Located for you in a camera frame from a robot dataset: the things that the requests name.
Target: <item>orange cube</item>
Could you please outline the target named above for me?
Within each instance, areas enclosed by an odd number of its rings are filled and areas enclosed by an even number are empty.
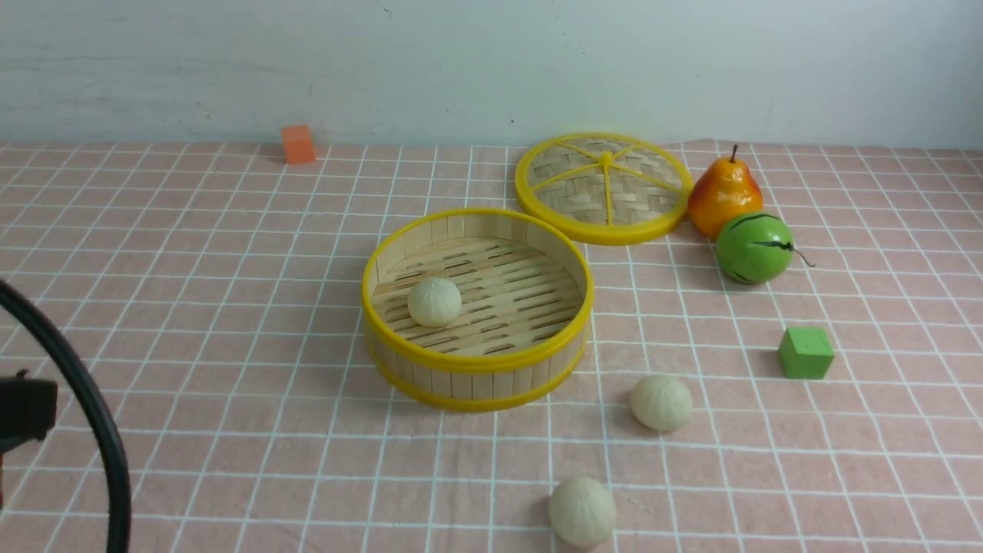
[[[311,140],[311,129],[307,125],[284,127],[280,130],[280,136],[283,139],[287,164],[310,163],[315,160],[314,141]]]

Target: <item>black cable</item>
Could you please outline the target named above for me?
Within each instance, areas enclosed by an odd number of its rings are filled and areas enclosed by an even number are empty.
[[[58,328],[19,291],[0,278],[0,307],[14,316],[54,361],[65,377],[83,413],[86,414],[95,443],[102,455],[109,488],[109,529],[106,553],[127,553],[130,549],[130,470],[126,450],[113,415],[95,381],[79,355]]]

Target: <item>black object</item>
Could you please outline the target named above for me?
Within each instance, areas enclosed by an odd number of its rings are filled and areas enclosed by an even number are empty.
[[[0,456],[55,427],[58,383],[28,378],[28,369],[0,378]]]
[[[123,448],[123,441],[120,439],[119,430],[113,421],[113,415],[106,406],[106,401],[99,388],[95,385],[89,375],[86,366],[83,364],[79,355],[72,349],[65,337],[58,331],[58,328],[44,316],[29,300],[23,297],[7,281],[0,278],[0,307],[14,316],[19,323],[24,325],[37,343],[44,348],[44,351],[54,361],[55,366],[65,377],[65,382],[75,393],[75,397],[86,415],[88,425],[92,427],[92,434],[95,436],[95,443],[99,447],[102,456],[102,464],[106,472],[106,485],[109,488],[109,528],[106,536],[106,553],[127,553],[130,549],[130,524],[133,515],[133,507],[130,502],[130,469],[127,466],[126,450]],[[6,391],[20,392],[27,394],[24,398],[24,408],[18,412],[31,416],[37,415],[34,420],[13,420],[8,427],[6,422],[0,427],[0,441],[2,440],[23,440],[43,439],[47,431],[53,426],[49,417],[53,417],[48,401],[51,398],[52,388],[57,393],[57,385],[50,381],[33,380],[27,378],[27,373],[21,371],[13,379],[5,379],[4,395],[0,399],[4,401],[2,413],[7,413]],[[34,405],[33,399],[41,401]],[[7,435],[7,429],[22,433],[12,433]]]

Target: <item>green block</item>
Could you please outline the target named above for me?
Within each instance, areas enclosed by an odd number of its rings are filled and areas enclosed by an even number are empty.
[[[779,362],[786,378],[822,380],[833,364],[833,347],[819,327],[789,327],[779,344]]]

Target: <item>woven bamboo lid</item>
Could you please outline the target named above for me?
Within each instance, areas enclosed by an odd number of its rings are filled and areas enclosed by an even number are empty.
[[[623,246],[654,240],[686,217],[693,179],[672,154],[607,133],[558,137],[515,171],[519,205],[572,240]]]

